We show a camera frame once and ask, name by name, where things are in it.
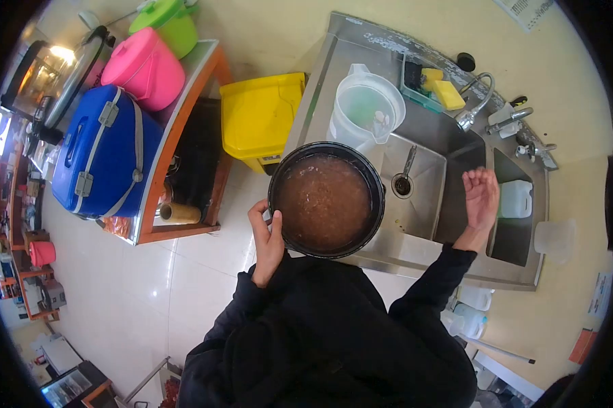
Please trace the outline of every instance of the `pink bucket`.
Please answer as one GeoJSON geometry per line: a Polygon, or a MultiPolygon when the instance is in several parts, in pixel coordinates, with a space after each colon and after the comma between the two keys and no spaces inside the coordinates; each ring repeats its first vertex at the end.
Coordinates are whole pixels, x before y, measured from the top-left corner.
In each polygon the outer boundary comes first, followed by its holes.
{"type": "Polygon", "coordinates": [[[43,266],[55,262],[55,246],[48,241],[30,242],[30,260],[33,266],[43,266]]]}
{"type": "Polygon", "coordinates": [[[156,112],[177,98],[185,78],[172,51],[154,29],[147,27],[116,47],[100,82],[124,88],[141,108],[156,112]]]}

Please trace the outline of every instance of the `hand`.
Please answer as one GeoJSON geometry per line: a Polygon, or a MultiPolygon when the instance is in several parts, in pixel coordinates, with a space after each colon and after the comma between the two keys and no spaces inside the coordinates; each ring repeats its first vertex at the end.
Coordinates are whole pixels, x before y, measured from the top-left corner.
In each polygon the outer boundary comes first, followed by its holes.
{"type": "Polygon", "coordinates": [[[468,225],[454,248],[479,252],[488,241],[499,209],[499,184],[494,171],[479,167],[463,173],[468,225]]]}
{"type": "Polygon", "coordinates": [[[282,238],[282,213],[277,209],[272,219],[263,220],[263,212],[268,209],[268,200],[263,199],[248,211],[252,225],[254,245],[257,249],[257,266],[252,274],[252,281],[259,288],[265,288],[275,273],[279,262],[284,257],[284,239],[282,238]],[[273,232],[268,231],[272,223],[273,232]]]}
{"type": "Polygon", "coordinates": [[[499,184],[494,171],[479,167],[464,172],[462,178],[468,226],[490,231],[499,209],[499,184]]]}

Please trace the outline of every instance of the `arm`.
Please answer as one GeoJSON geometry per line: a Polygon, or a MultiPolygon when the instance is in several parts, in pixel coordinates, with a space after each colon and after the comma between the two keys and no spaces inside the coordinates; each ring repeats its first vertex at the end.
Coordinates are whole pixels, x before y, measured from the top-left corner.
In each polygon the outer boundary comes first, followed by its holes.
{"type": "Polygon", "coordinates": [[[257,263],[250,270],[238,274],[236,290],[229,305],[207,332],[205,340],[187,355],[177,398],[178,407],[230,406],[231,383],[227,380],[223,363],[225,343],[231,333],[254,320],[268,302],[266,286],[284,256],[282,238],[282,214],[273,215],[273,232],[262,214],[268,208],[268,200],[261,200],[248,211],[252,225],[257,263]]]}
{"type": "Polygon", "coordinates": [[[268,208],[268,200],[261,200],[248,211],[252,225],[257,263],[248,273],[240,272],[232,301],[225,307],[207,332],[205,341],[211,339],[226,340],[230,333],[245,322],[262,313],[267,304],[265,288],[277,270],[284,255],[282,239],[282,214],[276,211],[272,218],[273,232],[268,231],[268,224],[263,220],[263,212],[268,208]]]}
{"type": "Polygon", "coordinates": [[[499,208],[499,184],[494,171],[478,168],[463,173],[468,225],[451,245],[444,245],[438,260],[406,292],[395,300],[390,315],[396,318],[408,314],[415,306],[431,306],[440,312],[460,284],[463,275],[483,249],[497,209],[499,208]]]}

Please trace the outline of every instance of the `green lid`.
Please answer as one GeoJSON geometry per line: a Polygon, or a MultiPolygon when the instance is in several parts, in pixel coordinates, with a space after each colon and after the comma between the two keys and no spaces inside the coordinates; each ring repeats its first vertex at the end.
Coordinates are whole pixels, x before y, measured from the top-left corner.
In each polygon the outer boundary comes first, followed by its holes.
{"type": "Polygon", "coordinates": [[[184,6],[182,0],[157,0],[143,6],[137,18],[130,24],[130,35],[142,28],[152,27],[157,29],[163,26],[168,20],[184,6]]]}

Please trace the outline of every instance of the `yellow sponge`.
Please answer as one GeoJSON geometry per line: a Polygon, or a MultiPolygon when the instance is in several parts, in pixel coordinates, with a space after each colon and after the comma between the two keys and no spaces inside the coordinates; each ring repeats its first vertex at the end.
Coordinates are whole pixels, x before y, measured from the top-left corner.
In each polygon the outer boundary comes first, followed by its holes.
{"type": "Polygon", "coordinates": [[[426,77],[426,81],[422,85],[422,88],[424,88],[425,91],[433,91],[434,81],[442,81],[443,72],[435,68],[422,68],[422,75],[426,77]]]}
{"type": "Polygon", "coordinates": [[[461,109],[465,106],[465,101],[449,81],[434,81],[433,92],[446,110],[461,109]]]}

